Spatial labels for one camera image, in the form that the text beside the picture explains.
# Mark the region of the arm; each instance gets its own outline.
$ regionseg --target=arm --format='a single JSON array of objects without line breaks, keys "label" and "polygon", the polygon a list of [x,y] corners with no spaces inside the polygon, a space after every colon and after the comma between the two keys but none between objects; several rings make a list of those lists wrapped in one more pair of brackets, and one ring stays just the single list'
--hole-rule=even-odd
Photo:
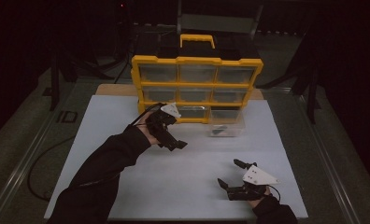
[{"label": "arm", "polygon": [[[158,143],[145,126],[137,127],[110,136],[94,151],[79,168],[68,189],[58,197],[48,223],[106,223],[118,191],[120,177],[115,174],[135,165],[141,153]],[[77,188],[105,178],[108,181],[102,184]]]},{"label": "arm", "polygon": [[267,187],[266,196],[260,200],[249,201],[252,211],[257,216],[257,224],[296,224],[298,220],[291,208],[286,204],[280,204],[271,196]]}]

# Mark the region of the metal rail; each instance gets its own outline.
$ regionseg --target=metal rail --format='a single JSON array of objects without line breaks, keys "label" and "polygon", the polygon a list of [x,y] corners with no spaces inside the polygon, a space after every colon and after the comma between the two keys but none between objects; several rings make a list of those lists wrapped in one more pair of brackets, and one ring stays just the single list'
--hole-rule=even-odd
[{"label": "metal rail", "polygon": [[36,158],[37,151],[39,150],[40,146],[45,140],[46,134],[49,131],[50,125],[53,121],[57,118],[59,112],[63,108],[70,92],[73,90],[74,85],[71,85],[71,88],[68,90],[64,90],[63,92],[63,100],[60,101],[59,104],[55,107],[54,111],[49,112],[47,117],[45,118],[44,122],[40,126],[36,136],[34,137],[32,143],[25,151],[24,155],[22,156],[20,162],[14,168],[12,174],[10,175],[7,183],[5,184],[4,188],[0,193],[0,216],[3,215],[7,207],[9,206],[10,202],[14,198],[17,190],[19,189],[23,179],[27,176],[27,173],[30,169],[31,164]]},{"label": "metal rail", "polygon": [[317,153],[322,162],[322,167],[324,168],[325,174],[327,174],[328,180],[331,183],[331,187],[334,191],[334,195],[339,203],[342,213],[349,224],[359,224],[361,223],[356,209],[354,208],[349,195],[346,191],[345,185],[342,183],[339,174],[334,168],[334,163],[328,153],[324,142],[322,141],[319,131],[317,128],[311,124],[307,114],[306,114],[306,100],[303,96],[294,96],[295,102],[298,109],[301,111],[303,121],[309,128],[311,135],[313,136],[317,144]]}]

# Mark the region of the plastic drawer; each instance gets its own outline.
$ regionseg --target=plastic drawer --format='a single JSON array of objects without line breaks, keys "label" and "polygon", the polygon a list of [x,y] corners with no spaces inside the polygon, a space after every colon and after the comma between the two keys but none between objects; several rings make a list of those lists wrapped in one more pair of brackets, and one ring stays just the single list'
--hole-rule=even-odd
[{"label": "plastic drawer", "polygon": [[208,109],[208,106],[178,106],[178,112],[182,119],[203,119],[207,116]]},{"label": "plastic drawer", "polygon": [[178,88],[180,102],[208,102],[212,88]]},{"label": "plastic drawer", "polygon": [[249,83],[255,67],[221,66],[217,74],[218,83]]},{"label": "plastic drawer", "polygon": [[177,66],[175,64],[139,64],[141,81],[176,82]]},{"label": "plastic drawer", "polygon": [[245,129],[241,110],[215,110],[211,109],[208,118],[209,135],[212,137],[235,137]]},{"label": "plastic drawer", "polygon": [[146,102],[175,102],[176,101],[175,87],[143,87],[144,101]]},{"label": "plastic drawer", "polygon": [[181,82],[212,82],[217,67],[204,64],[181,64],[179,81]]},{"label": "plastic drawer", "polygon": [[215,88],[212,100],[215,103],[242,103],[246,93],[245,88]]}]

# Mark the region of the black wire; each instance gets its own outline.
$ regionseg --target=black wire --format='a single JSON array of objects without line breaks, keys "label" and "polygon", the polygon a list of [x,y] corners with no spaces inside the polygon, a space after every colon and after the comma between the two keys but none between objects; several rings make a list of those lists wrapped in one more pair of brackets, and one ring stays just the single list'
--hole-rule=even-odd
[{"label": "black wire", "polygon": [[127,65],[129,65],[129,53],[127,52],[126,53],[126,64],[124,65],[124,67],[121,69],[121,71],[119,72],[118,76],[115,78],[115,81],[113,82],[114,84],[116,84],[119,80],[119,78],[121,77],[121,75],[123,74],[124,70],[126,70],[127,68]]},{"label": "black wire", "polygon": [[118,66],[119,64],[121,64],[121,62],[123,62],[123,60],[124,60],[124,58],[115,60],[115,61],[110,62],[110,63],[99,64],[99,65],[93,66],[93,68],[96,68],[100,71],[108,71],[108,70],[113,69],[114,67]]},{"label": "black wire", "polygon": [[152,122],[149,122],[149,123],[142,123],[142,124],[136,124],[135,126],[141,126],[141,125],[148,125],[148,124],[151,124]]},{"label": "black wire", "polygon": [[43,201],[46,201],[46,202],[49,202],[50,201],[50,198],[49,197],[43,197],[43,196],[40,196],[40,195],[38,195],[35,191],[34,191],[34,189],[32,188],[32,186],[31,186],[31,174],[32,174],[32,172],[33,172],[33,170],[34,170],[34,167],[36,166],[36,163],[46,154],[46,153],[48,153],[49,151],[51,151],[52,149],[54,149],[54,148],[56,148],[56,147],[58,147],[59,145],[61,145],[61,144],[63,144],[63,143],[65,143],[65,142],[67,142],[67,141],[69,141],[69,140],[71,140],[71,139],[73,139],[73,138],[75,138],[75,136],[71,136],[71,137],[69,137],[69,138],[67,138],[67,139],[65,139],[65,140],[63,140],[63,141],[61,141],[61,142],[59,142],[59,143],[57,143],[57,144],[55,144],[54,146],[52,146],[52,147],[49,147],[48,149],[46,149],[45,151],[43,151],[37,158],[36,158],[36,160],[33,162],[33,164],[31,165],[31,167],[30,167],[30,171],[28,172],[28,176],[27,176],[27,187],[28,187],[28,189],[30,190],[30,192],[34,195],[34,196],[36,196],[38,199],[40,199],[40,200],[43,200]]},{"label": "black wire", "polygon": [[141,119],[145,114],[147,114],[148,112],[150,112],[151,111],[151,109],[153,109],[154,107],[156,107],[156,106],[162,106],[162,105],[165,105],[165,104],[163,104],[163,103],[157,103],[157,104],[154,104],[154,105],[151,105],[150,107],[148,107],[144,112],[142,112],[142,114],[140,114],[139,116],[138,116],[138,118],[136,118],[135,120],[133,120],[133,122],[130,124],[130,126],[134,126],[135,124],[136,124],[136,122],[139,120],[139,119]]},{"label": "black wire", "polygon": [[118,178],[121,175],[121,172],[115,172],[114,171],[114,173],[115,174],[110,176],[110,177],[102,178],[102,179],[99,179],[99,180],[94,180],[94,181],[87,182],[87,183],[84,183],[84,184],[79,184],[79,185],[76,185],[74,187],[69,187],[68,189],[82,189],[82,188],[94,187],[96,185],[105,184],[107,182],[115,180],[116,178]]},{"label": "black wire", "polygon": [[273,187],[273,186],[271,186],[271,185],[268,185],[270,188],[272,188],[272,189],[274,189],[276,192],[277,192],[277,194],[278,194],[278,202],[280,202],[280,200],[281,200],[281,195],[280,195],[280,192],[278,192],[278,190],[275,188],[275,187]]}]

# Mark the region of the drawer organizer handle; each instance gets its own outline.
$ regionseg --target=drawer organizer handle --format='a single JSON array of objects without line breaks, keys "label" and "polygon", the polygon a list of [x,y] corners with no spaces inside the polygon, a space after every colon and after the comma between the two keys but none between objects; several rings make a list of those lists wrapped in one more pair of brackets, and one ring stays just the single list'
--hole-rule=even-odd
[{"label": "drawer organizer handle", "polygon": [[182,41],[208,41],[211,43],[211,48],[215,48],[212,35],[181,35],[179,45],[182,47]]}]

